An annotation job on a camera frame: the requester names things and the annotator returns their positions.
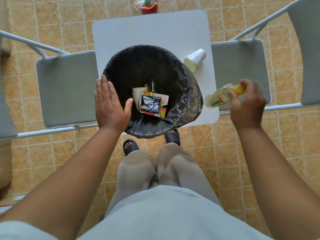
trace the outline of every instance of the slide sandal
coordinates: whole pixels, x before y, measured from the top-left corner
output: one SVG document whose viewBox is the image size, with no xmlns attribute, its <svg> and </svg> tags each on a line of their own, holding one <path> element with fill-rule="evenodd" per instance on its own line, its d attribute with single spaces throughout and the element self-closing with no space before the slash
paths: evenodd
<svg viewBox="0 0 320 240">
<path fill-rule="evenodd" d="M 168 144 L 170 142 L 175 142 L 180 146 L 180 134 L 177 129 L 174 132 L 167 132 L 164 134 L 165 142 Z"/>
<path fill-rule="evenodd" d="M 131 145 L 129 145 L 127 148 L 125 148 L 126 143 L 132 142 Z M 133 139 L 126 139 L 122 145 L 123 152 L 125 156 L 128 156 L 129 153 L 139 150 L 138 144 Z"/>
</svg>

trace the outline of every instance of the bottle cap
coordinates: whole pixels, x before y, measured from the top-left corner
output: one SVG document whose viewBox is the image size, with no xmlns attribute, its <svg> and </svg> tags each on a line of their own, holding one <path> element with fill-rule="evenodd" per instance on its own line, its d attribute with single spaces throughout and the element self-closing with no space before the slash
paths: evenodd
<svg viewBox="0 0 320 240">
<path fill-rule="evenodd" d="M 235 85 L 235 86 L 232 88 L 232 91 L 235 92 L 235 93 L 238 94 L 238 95 L 244 94 L 245 91 L 246 91 L 246 86 L 243 86 L 243 85 L 241 85 L 241 84 Z"/>
</svg>

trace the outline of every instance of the trash can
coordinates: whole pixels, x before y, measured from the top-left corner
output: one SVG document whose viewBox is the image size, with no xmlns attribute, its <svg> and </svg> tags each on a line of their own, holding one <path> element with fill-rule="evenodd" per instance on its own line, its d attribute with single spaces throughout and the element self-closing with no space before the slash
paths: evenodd
<svg viewBox="0 0 320 240">
<path fill-rule="evenodd" d="M 170 51 L 151 45 L 135 45 L 115 54 L 103 74 L 111 81 L 122 107 L 132 98 L 132 88 L 152 81 L 156 93 L 169 96 L 165 118 L 139 113 L 133 103 L 126 133 L 153 138 L 198 118 L 203 98 L 192 72 Z"/>
</svg>

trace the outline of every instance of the table top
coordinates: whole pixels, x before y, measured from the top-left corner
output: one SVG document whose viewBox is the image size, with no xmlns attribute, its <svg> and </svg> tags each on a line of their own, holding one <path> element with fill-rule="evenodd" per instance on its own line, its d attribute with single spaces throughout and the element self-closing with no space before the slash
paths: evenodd
<svg viewBox="0 0 320 240">
<path fill-rule="evenodd" d="M 203 49 L 207 57 L 193 74 L 203 98 L 216 91 L 209 23 L 203 10 L 98 20 L 94 22 L 92 31 L 99 74 L 112 56 L 133 45 L 165 48 L 182 62 L 188 54 Z M 200 116 L 187 126 L 213 123 L 218 118 L 218 108 L 203 106 Z"/>
</svg>

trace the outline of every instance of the paper cup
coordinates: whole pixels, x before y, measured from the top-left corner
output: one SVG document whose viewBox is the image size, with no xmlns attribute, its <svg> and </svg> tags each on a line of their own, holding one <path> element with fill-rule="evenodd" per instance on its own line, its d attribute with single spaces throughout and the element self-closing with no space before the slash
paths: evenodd
<svg viewBox="0 0 320 240">
<path fill-rule="evenodd" d="M 142 88 L 132 88 L 132 97 L 133 97 L 133 100 L 136 104 L 136 108 L 137 110 L 140 112 L 140 109 L 139 109 L 139 99 L 140 99 L 140 93 L 141 92 L 148 92 L 149 88 L 145 88 L 145 87 L 142 87 Z"/>
<path fill-rule="evenodd" d="M 191 72 L 195 72 L 198 66 L 207 57 L 206 52 L 203 49 L 198 49 L 196 52 L 187 55 L 183 63 L 190 69 Z"/>
</svg>

